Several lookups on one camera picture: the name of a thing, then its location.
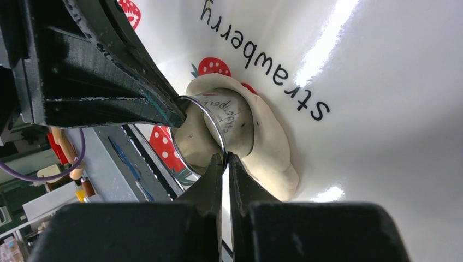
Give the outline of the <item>strawberry pattern tray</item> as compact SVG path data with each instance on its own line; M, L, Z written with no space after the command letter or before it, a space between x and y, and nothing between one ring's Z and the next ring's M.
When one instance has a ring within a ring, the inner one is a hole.
M120 1L184 94L222 73L280 120L297 201L370 201L462 261L462 1Z

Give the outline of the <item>white dough piece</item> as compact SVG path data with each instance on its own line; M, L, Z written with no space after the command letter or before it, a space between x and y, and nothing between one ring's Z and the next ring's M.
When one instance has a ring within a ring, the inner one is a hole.
M217 87L237 92L250 106L254 118L253 149L250 154L240 158L248 174L278 200L292 199L298 187L299 175L291 163L287 136L270 107L237 80L219 73L192 80L186 94L193 96Z

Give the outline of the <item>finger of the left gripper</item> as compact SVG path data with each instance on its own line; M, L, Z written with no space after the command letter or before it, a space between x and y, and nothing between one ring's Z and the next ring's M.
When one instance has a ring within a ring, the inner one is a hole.
M60 128L131 123L179 127L185 113L123 63L100 1L22 1L26 122Z
M150 89L172 100L178 96L172 85L158 69L136 33L142 12L134 1L100 1L116 35L121 39L128 58L123 63L135 71Z

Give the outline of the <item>small metal cup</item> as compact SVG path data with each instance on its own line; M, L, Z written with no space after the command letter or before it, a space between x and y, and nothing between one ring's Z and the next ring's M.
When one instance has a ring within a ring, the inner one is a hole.
M201 177L212 156L219 155L222 169L227 155L239 157L251 153L254 123L249 103L239 93L215 88L192 96L179 96L177 105L186 119L179 128L170 128L170 136L180 161L195 176Z

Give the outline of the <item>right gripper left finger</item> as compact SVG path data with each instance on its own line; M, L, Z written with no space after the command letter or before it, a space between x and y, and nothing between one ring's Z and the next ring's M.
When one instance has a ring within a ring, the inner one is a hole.
M214 154L205 173L177 202L191 211L186 225L187 261L222 260L223 159Z

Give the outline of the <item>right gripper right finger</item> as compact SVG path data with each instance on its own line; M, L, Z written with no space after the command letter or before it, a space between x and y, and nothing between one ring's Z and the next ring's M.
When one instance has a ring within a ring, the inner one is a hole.
M233 260L261 261L249 212L254 203L278 203L279 200L248 174L238 155L228 154L228 167Z

